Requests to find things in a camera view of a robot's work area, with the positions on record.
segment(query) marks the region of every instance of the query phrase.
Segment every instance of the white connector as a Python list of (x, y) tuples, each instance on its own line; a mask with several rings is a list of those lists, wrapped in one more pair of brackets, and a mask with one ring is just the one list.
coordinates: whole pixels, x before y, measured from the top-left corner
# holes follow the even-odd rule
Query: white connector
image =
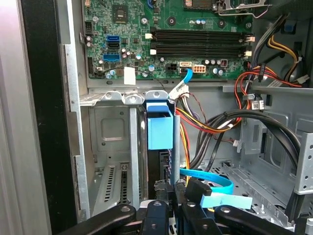
[(151, 33), (146, 33), (145, 34), (145, 39), (152, 39), (152, 34)]
[(191, 67), (192, 66), (192, 62), (180, 62), (179, 63), (179, 67)]

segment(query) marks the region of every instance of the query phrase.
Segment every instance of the blue plastic part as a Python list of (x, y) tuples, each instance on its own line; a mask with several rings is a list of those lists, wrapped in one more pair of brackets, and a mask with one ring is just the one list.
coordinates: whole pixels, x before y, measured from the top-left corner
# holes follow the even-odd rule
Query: blue plastic part
[(116, 62), (121, 60), (121, 56), (119, 54), (104, 54), (103, 60), (108, 62)]
[(107, 42), (120, 42), (120, 37), (118, 35), (108, 35)]
[(183, 82), (184, 82), (185, 84), (187, 84), (187, 83), (191, 80), (192, 75), (193, 75), (192, 70), (191, 70), (191, 69), (187, 69), (187, 74), (186, 74), (186, 76), (184, 77)]
[(202, 196), (200, 205), (202, 208), (212, 208), (221, 205), (233, 206), (242, 209), (251, 209), (252, 197), (229, 195), (224, 193), (212, 193), (211, 196)]
[(166, 102), (147, 102), (147, 113), (167, 113), (167, 117), (148, 118), (148, 149), (172, 149), (174, 119)]
[(200, 171), (200, 170), (187, 170), (187, 169), (180, 169), (180, 173), (182, 175), (187, 175), (195, 178), (200, 178), (204, 180), (209, 180), (213, 183), (221, 185), (222, 187), (211, 187), (212, 192), (221, 192), (225, 194), (233, 194), (234, 191), (234, 183), (230, 180), (219, 176), (218, 174)]
[(151, 9), (153, 9), (152, 0), (147, 0), (147, 5), (148, 5)]

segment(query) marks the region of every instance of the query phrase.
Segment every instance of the cable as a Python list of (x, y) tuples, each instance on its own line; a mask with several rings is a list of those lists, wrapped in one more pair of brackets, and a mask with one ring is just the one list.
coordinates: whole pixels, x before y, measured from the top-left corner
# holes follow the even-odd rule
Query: cable
[(212, 165), (213, 165), (213, 162), (214, 162), (214, 160), (215, 160), (217, 151), (219, 150), (221, 141), (222, 141), (222, 139), (223, 139), (223, 135), (224, 135), (224, 133), (221, 133), (221, 134), (219, 135), (219, 138), (217, 139), (217, 141), (216, 141), (216, 143), (215, 143), (215, 146), (214, 146), (214, 149), (213, 149), (213, 152), (212, 152), (210, 161), (209, 161), (207, 167), (206, 167), (205, 170), (204, 170), (204, 171), (206, 171), (206, 172), (209, 172), (210, 169), (211, 169), (211, 167), (212, 167)]

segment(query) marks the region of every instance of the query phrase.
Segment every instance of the sata port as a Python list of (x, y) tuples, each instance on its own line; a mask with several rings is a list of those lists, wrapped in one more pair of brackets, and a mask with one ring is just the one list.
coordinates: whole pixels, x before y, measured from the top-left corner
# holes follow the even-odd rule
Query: sata port
[(108, 43), (108, 48), (119, 48), (119, 43)]
[(191, 62), (180, 62), (179, 67), (191, 67)]
[(107, 42), (119, 42), (120, 38), (117, 35), (107, 36)]

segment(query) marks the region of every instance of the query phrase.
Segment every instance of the blue connector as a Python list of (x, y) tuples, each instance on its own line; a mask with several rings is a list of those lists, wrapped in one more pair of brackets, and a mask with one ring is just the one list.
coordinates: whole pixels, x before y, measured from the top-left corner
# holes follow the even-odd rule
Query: blue connector
[(107, 42), (120, 42), (120, 37), (117, 35), (107, 36)]
[(104, 54), (103, 61), (108, 62), (118, 62), (121, 60), (121, 56), (119, 54)]

